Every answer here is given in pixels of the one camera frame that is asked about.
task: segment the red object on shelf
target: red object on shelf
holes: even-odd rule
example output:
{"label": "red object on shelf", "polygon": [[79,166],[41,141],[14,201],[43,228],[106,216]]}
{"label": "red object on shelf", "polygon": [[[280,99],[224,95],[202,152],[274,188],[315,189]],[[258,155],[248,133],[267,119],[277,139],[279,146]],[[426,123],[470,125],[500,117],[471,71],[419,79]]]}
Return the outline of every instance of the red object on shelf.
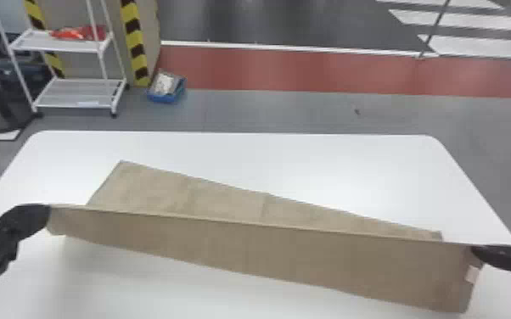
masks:
{"label": "red object on shelf", "polygon": [[[97,38],[103,41],[107,37],[107,31],[104,25],[96,25]],[[79,26],[76,28],[62,28],[59,30],[51,31],[51,36],[62,40],[88,40],[94,41],[93,28],[90,25]]]}

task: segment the red floor stripe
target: red floor stripe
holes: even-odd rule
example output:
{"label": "red floor stripe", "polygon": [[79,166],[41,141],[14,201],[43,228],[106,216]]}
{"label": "red floor stripe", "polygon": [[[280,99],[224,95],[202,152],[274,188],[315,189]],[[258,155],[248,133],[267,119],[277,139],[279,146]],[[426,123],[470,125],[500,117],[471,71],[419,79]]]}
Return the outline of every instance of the red floor stripe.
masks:
{"label": "red floor stripe", "polygon": [[189,88],[511,98],[511,60],[163,47]]}

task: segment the gray floor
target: gray floor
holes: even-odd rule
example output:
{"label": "gray floor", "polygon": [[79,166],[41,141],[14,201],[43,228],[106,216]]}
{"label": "gray floor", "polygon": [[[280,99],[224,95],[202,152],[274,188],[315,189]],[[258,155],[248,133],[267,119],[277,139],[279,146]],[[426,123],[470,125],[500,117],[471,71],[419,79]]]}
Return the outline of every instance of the gray floor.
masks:
{"label": "gray floor", "polygon": [[0,175],[42,130],[422,133],[444,143],[511,230],[511,99],[191,90],[167,106],[142,93],[125,95],[116,120],[101,111],[48,112],[17,142],[0,142]]}

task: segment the shelf leg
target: shelf leg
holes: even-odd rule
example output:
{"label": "shelf leg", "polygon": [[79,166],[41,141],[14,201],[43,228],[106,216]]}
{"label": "shelf leg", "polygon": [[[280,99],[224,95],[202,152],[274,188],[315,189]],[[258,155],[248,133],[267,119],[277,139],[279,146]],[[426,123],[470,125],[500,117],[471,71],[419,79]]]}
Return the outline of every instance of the shelf leg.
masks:
{"label": "shelf leg", "polygon": [[[91,22],[91,28],[93,29],[93,40],[95,41],[95,46],[97,47],[98,52],[98,59],[99,59],[99,65],[101,65],[101,73],[103,74],[103,78],[105,79],[105,92],[110,97],[110,84],[109,84],[109,77],[107,76],[107,70],[105,69],[105,62],[104,62],[104,52],[102,52],[99,47],[99,37],[97,33],[97,24],[95,23],[95,15],[93,14],[93,6],[91,4],[90,0],[85,0],[85,4],[87,5],[87,13],[89,14],[89,21]],[[110,105],[111,105],[111,113],[116,113],[116,107],[113,105],[113,98],[110,99]]]}
{"label": "shelf leg", "polygon": [[[109,10],[107,9],[107,5],[105,4],[105,0],[101,0],[101,7],[103,8],[103,12],[105,13],[105,20],[107,21],[107,29],[113,32],[113,24],[111,23],[111,17],[109,16]],[[113,32],[113,47],[115,47],[115,54],[117,55],[117,61],[119,62],[119,68],[121,68],[121,73],[123,78],[126,79],[125,67],[123,66],[123,60],[121,59],[121,52],[119,51],[119,46],[117,45],[117,40],[115,38],[115,33]]]}

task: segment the floor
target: floor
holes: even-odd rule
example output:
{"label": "floor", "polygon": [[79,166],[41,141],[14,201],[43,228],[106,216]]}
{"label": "floor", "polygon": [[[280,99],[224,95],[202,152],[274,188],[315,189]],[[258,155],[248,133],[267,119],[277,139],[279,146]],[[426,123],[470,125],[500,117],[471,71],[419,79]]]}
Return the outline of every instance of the floor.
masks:
{"label": "floor", "polygon": [[102,111],[50,110],[18,141],[0,142],[0,175],[27,138],[43,130],[429,134],[511,230],[509,98],[189,90],[178,104],[161,105],[133,88],[118,119]]}
{"label": "floor", "polygon": [[160,38],[170,42],[511,58],[511,0],[451,0],[429,45],[444,0],[157,1]]}

